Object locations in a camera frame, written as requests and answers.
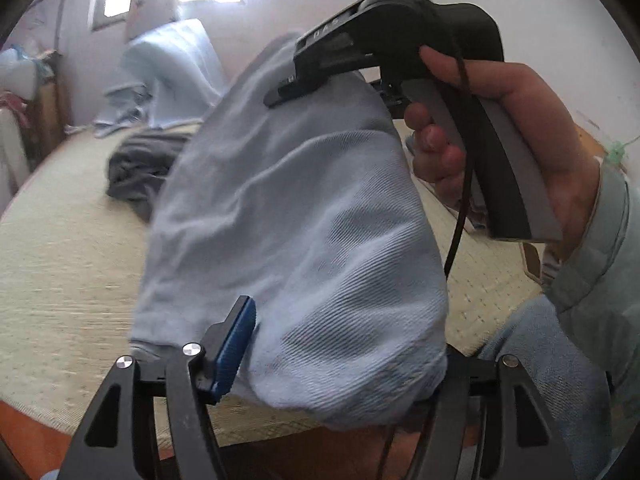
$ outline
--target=floor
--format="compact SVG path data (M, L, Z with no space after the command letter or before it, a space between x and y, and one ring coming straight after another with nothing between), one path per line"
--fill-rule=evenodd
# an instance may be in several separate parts
M4 402L0 402L0 434L33 480L60 467L71 441L70 436L35 422ZM384 428L348 432L318 428L246 446L250 446L251 456L283 480L373 480L385 437ZM385 480L402 478L417 439L417 434L396 436ZM475 439L471 428L465 445ZM170 449L161 450L161 458L171 455Z

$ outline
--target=wrist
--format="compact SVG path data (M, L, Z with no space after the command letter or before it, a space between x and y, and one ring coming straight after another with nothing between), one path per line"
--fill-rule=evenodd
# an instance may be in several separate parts
M600 187L600 164L588 156L579 171L565 178L568 179L567 194L563 204L556 208L562 225L562 241L549 247L560 262L569 259L589 227Z

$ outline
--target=round metal pivot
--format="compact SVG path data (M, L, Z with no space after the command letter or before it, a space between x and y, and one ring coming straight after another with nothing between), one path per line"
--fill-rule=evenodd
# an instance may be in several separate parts
M507 368L517 368L520 361L518 361L518 358L515 355L505 354L502 356L502 364Z
M202 347L198 343L187 343L182 347L182 353L185 355L198 355L202 351Z
M130 355L122 355L116 359L118 368L129 368L133 364L133 357Z

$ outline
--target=hand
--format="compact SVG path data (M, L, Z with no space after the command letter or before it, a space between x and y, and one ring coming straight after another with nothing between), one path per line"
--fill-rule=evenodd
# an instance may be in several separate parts
M434 76L459 84L452 57L423 46L420 58ZM530 67L471 60L465 65L471 91L502 104L538 162L551 207L562 226L562 243L553 249L561 260L567 259L582 240L591 217L600 179L598 161L582 146L560 98ZM435 184L444 203L455 205L462 196L464 153L447 142L425 105L409 105L404 120L415 130L415 175Z

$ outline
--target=gray jacket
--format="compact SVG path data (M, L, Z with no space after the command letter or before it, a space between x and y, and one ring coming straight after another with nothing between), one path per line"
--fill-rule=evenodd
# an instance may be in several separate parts
M615 387L625 418L640 418L640 194L603 164L581 245L546 290L571 341Z

